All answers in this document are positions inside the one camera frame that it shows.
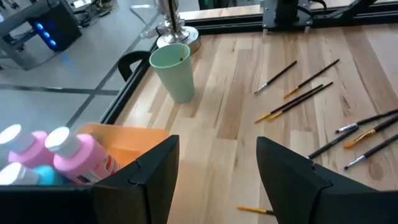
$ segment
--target gray floor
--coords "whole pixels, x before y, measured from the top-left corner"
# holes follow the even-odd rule
[[[22,7],[30,4],[28,0],[16,1]],[[12,61],[0,59],[0,65],[5,66],[0,70],[0,85],[120,90],[124,82],[119,72],[112,70],[118,58],[126,51],[149,50],[154,42],[154,39],[139,39],[145,25],[134,17],[129,6],[150,3],[149,0],[117,0],[117,8],[110,15],[82,29],[83,36],[56,56],[39,37],[34,37],[21,54],[33,63],[44,63],[24,71]],[[198,9],[197,1],[180,0],[179,11]],[[7,7],[0,13],[7,17],[16,11]],[[142,9],[140,14],[151,24],[162,20],[151,9]],[[28,28],[29,25],[22,26],[11,34],[20,34]],[[114,97],[0,89],[0,130],[14,123],[20,123],[28,131],[51,131],[66,124],[76,129],[87,122],[98,122]]]

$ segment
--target blue light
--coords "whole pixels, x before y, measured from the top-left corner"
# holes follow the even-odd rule
[[[38,22],[36,22],[36,27],[40,30],[44,29],[43,25]]]

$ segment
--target paint bottle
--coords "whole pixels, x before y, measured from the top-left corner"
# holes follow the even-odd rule
[[[45,140],[54,167],[76,184],[94,184],[119,170],[119,164],[90,134],[73,134],[57,128]]]
[[[20,162],[28,168],[53,166],[54,153],[44,146],[46,137],[44,131],[29,133],[20,124],[13,124],[0,133],[0,150],[9,151],[9,162]]]
[[[0,185],[62,185],[67,183],[66,178],[50,166],[30,169],[19,162],[13,162],[0,171]]]

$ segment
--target silver metal base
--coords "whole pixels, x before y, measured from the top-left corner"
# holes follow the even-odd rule
[[[161,37],[159,37],[157,39],[157,42],[156,42],[157,46],[159,48],[161,48],[161,47],[164,47],[166,45],[174,44],[174,43],[186,44],[190,48],[191,55],[194,54],[199,49],[199,47],[201,46],[199,32],[195,28],[189,27],[189,26],[183,26],[182,27],[182,32],[183,33],[188,33],[188,37],[184,38],[181,41],[174,42],[174,41],[170,40],[169,36],[162,35]]]

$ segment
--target black metal frame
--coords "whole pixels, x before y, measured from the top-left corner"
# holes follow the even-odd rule
[[[200,35],[215,35],[215,34],[230,34],[230,33],[241,33],[241,32],[262,32],[264,30],[269,31],[287,31],[295,30],[297,28],[310,27],[310,28],[324,28],[324,27],[344,27],[344,26],[361,26],[370,24],[385,24],[398,22],[398,1],[397,2],[385,2],[379,4],[373,4],[376,0],[355,0],[348,6],[333,7],[324,9],[314,9],[308,11],[310,13],[309,22],[305,25],[296,22],[297,19],[303,14],[304,9],[294,10],[291,7],[292,2],[294,4],[302,4],[302,0],[269,0],[269,7],[264,8],[264,12],[261,14],[251,14],[244,16],[229,16],[209,19],[194,19],[185,22],[186,26],[196,28]],[[296,13],[291,17],[298,16],[294,21],[282,21],[275,23],[275,16],[277,13],[273,9],[285,7],[284,12]],[[152,53],[157,49],[156,41],[150,48]],[[136,68],[134,73],[127,80],[123,89],[119,92],[116,99],[113,101],[107,112],[101,119],[101,123],[114,124],[122,112],[124,106],[129,101],[130,97],[138,87],[139,82],[146,74],[150,67],[149,61],[142,61]]]

